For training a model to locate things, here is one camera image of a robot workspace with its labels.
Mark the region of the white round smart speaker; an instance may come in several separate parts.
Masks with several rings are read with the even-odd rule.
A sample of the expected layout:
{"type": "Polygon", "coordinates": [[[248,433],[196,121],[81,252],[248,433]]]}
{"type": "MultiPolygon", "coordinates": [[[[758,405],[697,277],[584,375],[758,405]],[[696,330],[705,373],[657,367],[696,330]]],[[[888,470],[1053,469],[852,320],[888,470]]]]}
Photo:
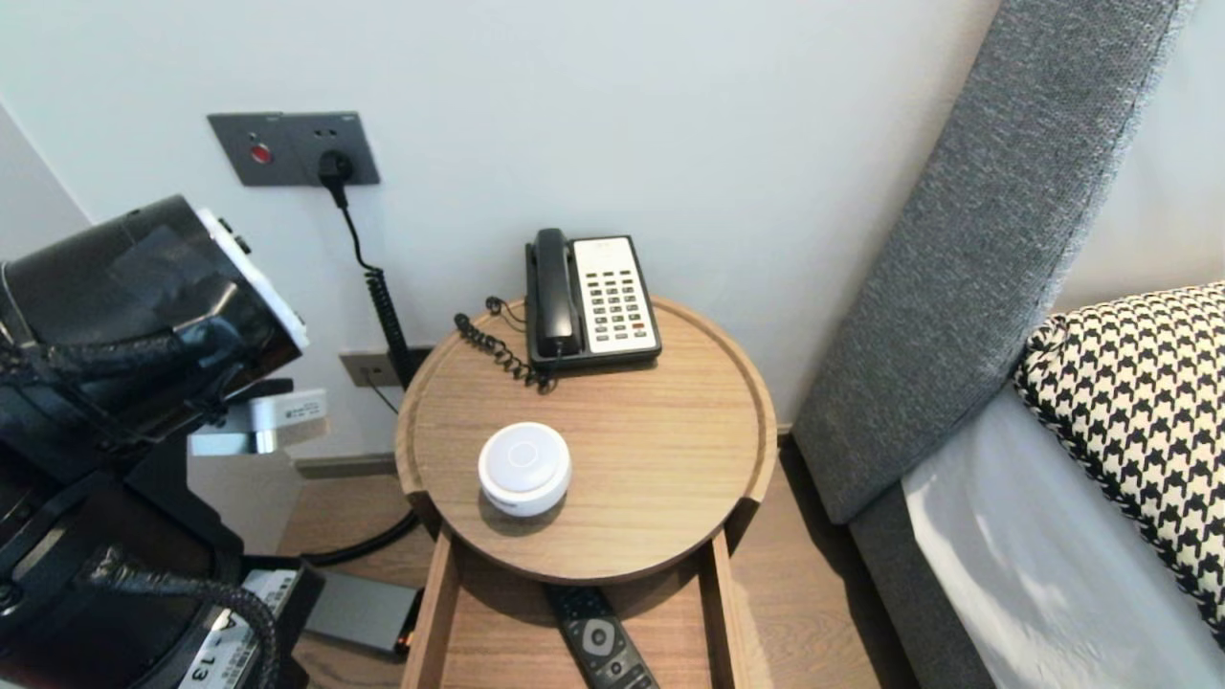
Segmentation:
{"type": "Polygon", "coordinates": [[[495,432],[481,445],[481,494],[512,519],[537,519],[564,501],[573,474],[568,443],[554,428],[521,422],[495,432]]]}

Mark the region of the black TV remote control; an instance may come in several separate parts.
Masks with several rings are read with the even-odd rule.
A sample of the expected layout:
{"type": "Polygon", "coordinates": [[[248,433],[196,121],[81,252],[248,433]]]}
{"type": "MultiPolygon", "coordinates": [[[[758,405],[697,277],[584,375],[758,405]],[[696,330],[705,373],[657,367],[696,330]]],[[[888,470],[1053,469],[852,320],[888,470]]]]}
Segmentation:
{"type": "Polygon", "coordinates": [[[545,584],[544,591],[588,689],[659,689],[601,588],[545,584]]]}

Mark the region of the curved wooden table drawer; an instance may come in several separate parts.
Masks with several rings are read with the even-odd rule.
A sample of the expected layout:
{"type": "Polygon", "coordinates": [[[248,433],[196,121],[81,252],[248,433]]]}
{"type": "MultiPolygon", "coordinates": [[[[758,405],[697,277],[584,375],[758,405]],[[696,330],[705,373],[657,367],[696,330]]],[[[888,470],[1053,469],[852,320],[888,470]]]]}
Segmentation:
{"type": "MultiPolygon", "coordinates": [[[[604,588],[662,689],[748,689],[726,536],[604,588]]],[[[587,689],[540,584],[441,528],[401,689],[587,689]]]]}

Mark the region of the grey power adapter box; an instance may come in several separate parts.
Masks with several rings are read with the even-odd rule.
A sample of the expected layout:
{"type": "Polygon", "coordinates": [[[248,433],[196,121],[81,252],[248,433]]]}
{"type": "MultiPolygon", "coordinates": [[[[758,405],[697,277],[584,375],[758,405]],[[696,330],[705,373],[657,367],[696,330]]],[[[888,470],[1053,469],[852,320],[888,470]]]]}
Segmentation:
{"type": "Polygon", "coordinates": [[[341,571],[325,571],[323,588],[305,630],[371,653],[405,657],[423,588],[382,584],[341,571]]]}

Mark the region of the wooden skirting board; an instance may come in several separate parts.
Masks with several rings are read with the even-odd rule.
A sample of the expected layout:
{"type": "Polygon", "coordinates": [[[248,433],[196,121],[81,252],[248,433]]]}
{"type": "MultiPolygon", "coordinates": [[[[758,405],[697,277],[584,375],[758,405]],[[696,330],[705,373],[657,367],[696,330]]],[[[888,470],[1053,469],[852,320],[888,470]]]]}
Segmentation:
{"type": "Polygon", "coordinates": [[[305,481],[397,474],[391,454],[290,459],[290,466],[305,481]]]}

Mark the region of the round wooden side table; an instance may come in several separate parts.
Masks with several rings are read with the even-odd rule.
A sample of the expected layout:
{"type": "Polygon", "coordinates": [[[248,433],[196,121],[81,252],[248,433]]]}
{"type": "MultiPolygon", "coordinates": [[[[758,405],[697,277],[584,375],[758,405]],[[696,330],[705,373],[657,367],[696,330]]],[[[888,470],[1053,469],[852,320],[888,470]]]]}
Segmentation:
{"type": "Polygon", "coordinates": [[[627,584],[673,566],[761,501],[777,457],[760,371],[720,327],[655,297],[652,367],[571,371],[549,392],[516,380],[452,332],[432,349],[394,424],[402,490],[499,566],[548,584],[627,584]],[[514,519],[481,497],[478,457],[499,429],[546,424],[573,474],[548,512],[514,519]]]}

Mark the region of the black telephone handset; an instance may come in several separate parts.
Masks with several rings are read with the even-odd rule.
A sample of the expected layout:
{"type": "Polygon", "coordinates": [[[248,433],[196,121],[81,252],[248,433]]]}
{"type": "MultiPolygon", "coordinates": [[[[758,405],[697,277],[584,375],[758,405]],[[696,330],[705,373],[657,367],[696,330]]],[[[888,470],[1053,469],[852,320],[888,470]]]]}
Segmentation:
{"type": "Polygon", "coordinates": [[[539,230],[533,245],[533,341],[544,358],[575,354],[582,343],[579,311],[570,288],[568,240],[564,230],[539,230]]]}

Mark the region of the black power plug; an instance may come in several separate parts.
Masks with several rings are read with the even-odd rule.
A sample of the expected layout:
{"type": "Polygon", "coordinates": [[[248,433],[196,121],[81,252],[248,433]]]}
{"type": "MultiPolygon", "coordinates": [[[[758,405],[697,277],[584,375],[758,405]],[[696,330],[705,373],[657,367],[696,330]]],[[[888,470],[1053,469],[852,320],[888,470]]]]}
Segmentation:
{"type": "Polygon", "coordinates": [[[325,151],[318,157],[316,174],[318,174],[318,183],[321,188],[330,192],[336,208],[345,212],[345,210],[348,210],[345,184],[348,184],[354,175],[354,166],[349,156],[342,151],[325,151]]]}

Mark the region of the black and white desk telephone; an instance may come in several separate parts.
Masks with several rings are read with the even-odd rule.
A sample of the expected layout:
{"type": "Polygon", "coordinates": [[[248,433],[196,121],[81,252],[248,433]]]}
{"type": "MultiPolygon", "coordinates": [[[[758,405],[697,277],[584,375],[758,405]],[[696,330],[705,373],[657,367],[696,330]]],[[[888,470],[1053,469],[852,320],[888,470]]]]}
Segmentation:
{"type": "Polygon", "coordinates": [[[570,288],[579,311],[582,343],[575,354],[544,358],[534,345],[532,305],[533,242],[524,246],[526,264],[526,353],[533,367],[545,371],[578,371],[647,367],[662,354],[646,280],[630,235],[568,238],[570,288]]]}

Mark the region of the white bed sheet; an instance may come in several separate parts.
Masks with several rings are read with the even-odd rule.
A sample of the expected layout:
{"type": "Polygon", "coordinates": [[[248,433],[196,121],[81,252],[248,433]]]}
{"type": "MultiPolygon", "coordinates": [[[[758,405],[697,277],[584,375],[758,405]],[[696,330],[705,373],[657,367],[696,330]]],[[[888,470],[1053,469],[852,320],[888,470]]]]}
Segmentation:
{"type": "Polygon", "coordinates": [[[1225,651],[1189,595],[1014,389],[902,493],[998,689],[1225,689],[1225,651]]]}

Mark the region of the grey fabric bed headboard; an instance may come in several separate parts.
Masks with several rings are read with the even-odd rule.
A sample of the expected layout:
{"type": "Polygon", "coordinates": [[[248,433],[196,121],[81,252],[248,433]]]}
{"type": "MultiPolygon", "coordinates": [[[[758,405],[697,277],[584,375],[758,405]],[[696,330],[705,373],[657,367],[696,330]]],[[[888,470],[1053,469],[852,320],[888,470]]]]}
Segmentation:
{"type": "Polygon", "coordinates": [[[944,130],[815,371],[793,440],[920,689],[998,689],[902,479],[1006,385],[1198,0],[1000,0],[944,130]]]}

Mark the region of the black white houndstooth pillow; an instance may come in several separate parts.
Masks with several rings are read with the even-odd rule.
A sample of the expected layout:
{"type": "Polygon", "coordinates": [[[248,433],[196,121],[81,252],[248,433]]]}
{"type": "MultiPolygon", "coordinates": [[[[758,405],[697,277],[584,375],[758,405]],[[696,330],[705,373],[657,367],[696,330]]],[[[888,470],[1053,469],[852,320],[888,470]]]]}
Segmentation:
{"type": "Polygon", "coordinates": [[[1047,318],[1013,384],[1225,651],[1225,280],[1047,318]]]}

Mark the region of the beige wall data socket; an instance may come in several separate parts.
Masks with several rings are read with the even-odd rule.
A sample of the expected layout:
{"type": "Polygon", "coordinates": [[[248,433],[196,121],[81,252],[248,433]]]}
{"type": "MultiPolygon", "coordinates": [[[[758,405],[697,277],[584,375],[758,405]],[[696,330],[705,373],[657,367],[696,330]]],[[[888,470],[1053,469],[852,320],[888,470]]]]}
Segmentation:
{"type": "Polygon", "coordinates": [[[350,349],[338,358],[354,387],[403,387],[386,349],[350,349]]]}

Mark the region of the grey wall plate red button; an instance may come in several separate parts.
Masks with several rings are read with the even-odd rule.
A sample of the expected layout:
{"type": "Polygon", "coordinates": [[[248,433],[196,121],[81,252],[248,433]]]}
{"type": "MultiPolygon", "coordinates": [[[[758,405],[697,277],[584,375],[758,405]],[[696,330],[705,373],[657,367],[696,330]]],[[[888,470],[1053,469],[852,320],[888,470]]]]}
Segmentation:
{"type": "Polygon", "coordinates": [[[245,188],[288,188],[295,166],[279,112],[211,113],[207,123],[245,188]]]}

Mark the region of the grey wall power socket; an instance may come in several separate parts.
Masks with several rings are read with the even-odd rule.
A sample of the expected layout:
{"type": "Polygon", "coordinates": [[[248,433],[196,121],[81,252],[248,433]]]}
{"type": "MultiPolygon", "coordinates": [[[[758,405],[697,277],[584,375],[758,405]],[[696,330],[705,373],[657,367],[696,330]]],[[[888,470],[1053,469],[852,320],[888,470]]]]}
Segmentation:
{"type": "Polygon", "coordinates": [[[288,113],[283,125],[294,161],[289,188],[320,188],[318,161],[327,151],[344,153],[352,161],[350,185],[381,184],[363,118],[356,112],[288,113]]]}

